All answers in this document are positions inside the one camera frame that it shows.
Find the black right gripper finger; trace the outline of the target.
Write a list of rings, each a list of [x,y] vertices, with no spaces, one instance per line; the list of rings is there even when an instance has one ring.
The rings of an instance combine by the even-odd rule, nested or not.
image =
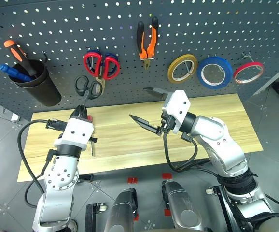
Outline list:
[[[160,89],[160,88],[155,88],[155,87],[145,87],[143,89],[144,91],[147,91],[149,94],[158,97],[160,99],[165,100],[167,97],[167,91]]]
[[[154,127],[152,125],[150,125],[150,123],[140,117],[134,116],[134,115],[129,115],[139,126],[141,126],[142,128],[144,128],[145,130],[148,130],[156,135],[160,135],[159,134],[159,127]]]

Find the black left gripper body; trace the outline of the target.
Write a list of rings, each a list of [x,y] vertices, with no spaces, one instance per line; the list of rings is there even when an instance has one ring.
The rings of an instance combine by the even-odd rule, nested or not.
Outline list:
[[[77,117],[76,115],[75,115],[75,110],[71,113],[71,115],[70,115],[70,118],[72,118],[72,117]],[[88,119],[88,117],[81,117],[81,116],[78,116],[79,118],[83,118],[83,119]]]

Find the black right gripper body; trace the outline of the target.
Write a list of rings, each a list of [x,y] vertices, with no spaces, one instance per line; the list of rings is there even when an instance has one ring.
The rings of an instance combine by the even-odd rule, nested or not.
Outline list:
[[[157,135],[161,135],[167,130],[175,127],[178,113],[178,92],[170,93],[162,106],[161,126],[157,130]]]

